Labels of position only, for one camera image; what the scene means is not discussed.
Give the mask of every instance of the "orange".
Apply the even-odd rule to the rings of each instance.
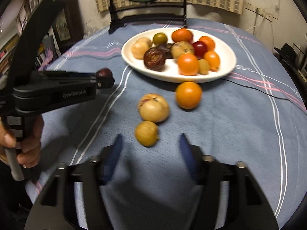
[[[199,38],[199,41],[202,41],[207,45],[208,51],[214,51],[215,43],[214,41],[208,36],[202,36]]]
[[[202,92],[198,84],[191,81],[184,82],[176,89],[176,102],[183,109],[193,109],[201,101]]]
[[[209,62],[209,68],[211,71],[216,72],[220,68],[221,60],[216,52],[209,51],[205,53],[204,59]]]
[[[180,55],[177,60],[179,73],[181,75],[195,75],[198,73],[199,70],[199,64],[198,59],[195,55],[191,53],[185,53],[183,55]]]
[[[175,43],[179,41],[186,41],[191,43],[193,41],[193,34],[186,28],[180,28],[172,33],[172,40]]]

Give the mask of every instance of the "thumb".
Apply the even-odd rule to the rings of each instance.
[[[0,145],[8,148],[14,148],[16,145],[16,138],[10,129],[7,129],[3,123],[0,123]]]

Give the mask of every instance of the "white plate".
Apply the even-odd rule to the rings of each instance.
[[[196,83],[209,82],[222,78],[234,70],[237,64],[237,58],[231,47],[213,35],[193,29],[189,30],[194,34],[194,41],[197,41],[201,36],[209,36],[214,40],[215,52],[220,56],[221,59],[221,65],[218,72],[209,72],[207,75],[197,74],[195,76],[180,75],[178,72],[178,66],[172,59],[166,60],[165,69],[163,71],[153,71],[145,67],[143,60],[138,60],[133,57],[131,53],[131,47],[138,38],[148,37],[152,40],[156,33],[162,32],[167,35],[168,42],[172,43],[171,35],[177,29],[179,29],[179,27],[152,29],[130,38],[122,47],[123,59],[128,63],[129,66],[148,77],[174,83],[182,83],[185,81],[194,81]]]

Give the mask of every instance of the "blue tablecloth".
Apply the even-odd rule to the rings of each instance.
[[[200,19],[189,19],[188,25],[219,37],[237,56],[237,66],[227,80],[201,85],[201,104],[191,112],[177,107],[177,84],[137,73],[120,54],[132,36],[176,25],[129,24],[112,35],[106,28],[78,42],[52,64],[51,69],[79,72],[108,67],[116,84],[100,90],[94,101],[43,115],[43,171],[37,183],[27,185],[32,200],[59,163],[84,162],[121,133],[124,148],[114,178],[101,187],[114,229],[187,229],[201,188],[190,179],[179,151],[179,135],[185,132],[192,144],[221,162],[245,161],[279,226],[288,221],[307,190],[307,116],[294,83],[274,55],[249,33]],[[134,128],[141,122],[137,102],[147,93],[161,94],[171,109],[169,119],[159,126],[161,139],[153,148],[141,146],[134,138]],[[80,186],[76,193],[79,222],[86,227]],[[220,211],[217,226],[223,225],[225,207]]]

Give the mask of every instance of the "plate of fruit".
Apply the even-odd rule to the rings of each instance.
[[[154,79],[204,83],[228,75],[236,66],[234,51],[208,33],[178,27],[148,30],[130,38],[122,57]]]

